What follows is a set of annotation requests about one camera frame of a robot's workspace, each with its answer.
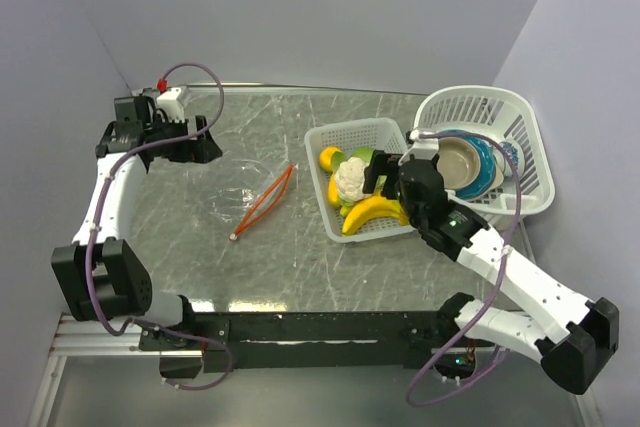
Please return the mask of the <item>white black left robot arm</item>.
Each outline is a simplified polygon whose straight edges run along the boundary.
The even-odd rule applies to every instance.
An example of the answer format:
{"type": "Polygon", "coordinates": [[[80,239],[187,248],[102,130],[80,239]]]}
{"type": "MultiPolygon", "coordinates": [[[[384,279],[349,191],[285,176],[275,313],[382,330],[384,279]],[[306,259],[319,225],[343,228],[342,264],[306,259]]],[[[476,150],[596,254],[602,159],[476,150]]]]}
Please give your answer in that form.
{"type": "Polygon", "coordinates": [[[157,98],[115,99],[115,118],[95,148],[97,176],[85,218],[70,245],[51,256],[75,320],[121,319],[163,328],[163,337],[178,349],[197,340],[193,308],[187,297],[153,286],[127,239],[138,191],[155,159],[207,164],[222,155],[205,128],[206,117],[186,118],[188,94],[185,87],[173,87],[157,98]]]}

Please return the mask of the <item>clear zip top bag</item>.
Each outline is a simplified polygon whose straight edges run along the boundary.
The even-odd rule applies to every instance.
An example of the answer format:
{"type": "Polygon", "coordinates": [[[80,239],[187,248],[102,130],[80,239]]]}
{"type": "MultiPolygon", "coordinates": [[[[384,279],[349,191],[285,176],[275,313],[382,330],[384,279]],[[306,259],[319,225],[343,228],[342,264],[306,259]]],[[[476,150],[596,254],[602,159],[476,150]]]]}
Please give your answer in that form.
{"type": "Polygon", "coordinates": [[[231,242],[240,240],[277,210],[297,171],[298,165],[291,161],[271,165],[237,158],[224,162],[221,169],[202,175],[194,224],[231,242]]]}

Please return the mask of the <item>white fake cauliflower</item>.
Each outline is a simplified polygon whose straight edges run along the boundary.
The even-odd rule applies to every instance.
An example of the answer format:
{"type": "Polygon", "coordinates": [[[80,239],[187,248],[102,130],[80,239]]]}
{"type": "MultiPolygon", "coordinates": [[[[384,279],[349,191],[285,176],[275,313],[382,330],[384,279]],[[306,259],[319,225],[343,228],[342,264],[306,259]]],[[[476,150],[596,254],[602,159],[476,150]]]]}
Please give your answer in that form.
{"type": "Polygon", "coordinates": [[[359,202],[366,197],[363,187],[367,166],[368,164],[359,158],[350,157],[335,172],[335,182],[339,195],[346,204],[359,202]]]}

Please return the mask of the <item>yellow green fake citrus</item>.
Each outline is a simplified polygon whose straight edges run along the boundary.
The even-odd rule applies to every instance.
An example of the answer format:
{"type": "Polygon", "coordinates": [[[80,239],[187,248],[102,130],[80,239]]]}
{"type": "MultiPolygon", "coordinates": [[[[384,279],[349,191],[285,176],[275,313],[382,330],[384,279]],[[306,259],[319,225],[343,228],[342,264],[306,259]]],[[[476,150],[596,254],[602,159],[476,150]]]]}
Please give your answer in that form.
{"type": "Polygon", "coordinates": [[[340,165],[345,162],[347,157],[341,149],[335,146],[329,146],[321,151],[318,157],[320,168],[327,172],[336,172],[340,165]]]}

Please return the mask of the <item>yellow fake banana bunch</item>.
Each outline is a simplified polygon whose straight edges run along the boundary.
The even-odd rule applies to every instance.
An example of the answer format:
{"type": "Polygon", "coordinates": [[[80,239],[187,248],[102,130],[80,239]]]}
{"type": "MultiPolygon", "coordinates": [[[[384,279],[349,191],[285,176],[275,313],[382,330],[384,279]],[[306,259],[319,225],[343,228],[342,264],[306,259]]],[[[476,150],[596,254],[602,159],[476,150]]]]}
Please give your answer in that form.
{"type": "Polygon", "coordinates": [[[398,200],[387,199],[381,195],[373,195],[355,204],[344,218],[342,235],[354,235],[367,222],[390,217],[401,225],[409,224],[408,217],[398,200]]]}

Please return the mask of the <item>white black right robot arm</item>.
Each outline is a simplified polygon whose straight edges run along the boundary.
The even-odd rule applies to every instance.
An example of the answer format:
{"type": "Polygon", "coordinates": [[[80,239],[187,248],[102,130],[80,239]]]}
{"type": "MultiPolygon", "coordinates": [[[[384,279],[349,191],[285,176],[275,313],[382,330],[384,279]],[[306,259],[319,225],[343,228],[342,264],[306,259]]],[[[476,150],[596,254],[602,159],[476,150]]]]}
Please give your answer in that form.
{"type": "Polygon", "coordinates": [[[538,362],[559,387],[584,394],[619,346],[620,312],[606,298],[591,300],[514,250],[472,209],[451,200],[434,160],[376,151],[364,190],[386,179],[384,196],[400,202],[422,240],[492,283],[521,308],[455,295],[439,313],[439,337],[449,345],[485,340],[538,362]]]}

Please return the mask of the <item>yellow fake mango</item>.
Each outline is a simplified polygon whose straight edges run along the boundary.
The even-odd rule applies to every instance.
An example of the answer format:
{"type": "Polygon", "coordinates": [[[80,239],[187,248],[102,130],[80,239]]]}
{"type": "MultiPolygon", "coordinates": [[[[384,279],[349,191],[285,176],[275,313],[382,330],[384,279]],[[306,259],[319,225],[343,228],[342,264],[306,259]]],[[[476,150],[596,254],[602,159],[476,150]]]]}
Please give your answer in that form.
{"type": "Polygon", "coordinates": [[[345,205],[345,201],[340,197],[335,176],[331,175],[327,187],[327,200],[329,205],[334,209],[340,209],[345,205]]]}

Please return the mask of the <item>green fake cabbage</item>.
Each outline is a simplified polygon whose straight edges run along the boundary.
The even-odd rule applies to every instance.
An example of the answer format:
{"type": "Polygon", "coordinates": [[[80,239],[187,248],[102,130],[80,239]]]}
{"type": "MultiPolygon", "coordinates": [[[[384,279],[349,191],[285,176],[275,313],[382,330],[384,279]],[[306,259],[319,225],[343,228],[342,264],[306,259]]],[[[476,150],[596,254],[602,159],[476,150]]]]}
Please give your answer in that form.
{"type": "MultiPolygon", "coordinates": [[[[370,147],[358,147],[351,152],[351,158],[359,158],[364,161],[366,164],[371,162],[371,159],[374,154],[374,149],[370,147]]],[[[385,175],[380,175],[376,182],[375,192],[379,192],[382,190],[387,177],[385,175]]]]}

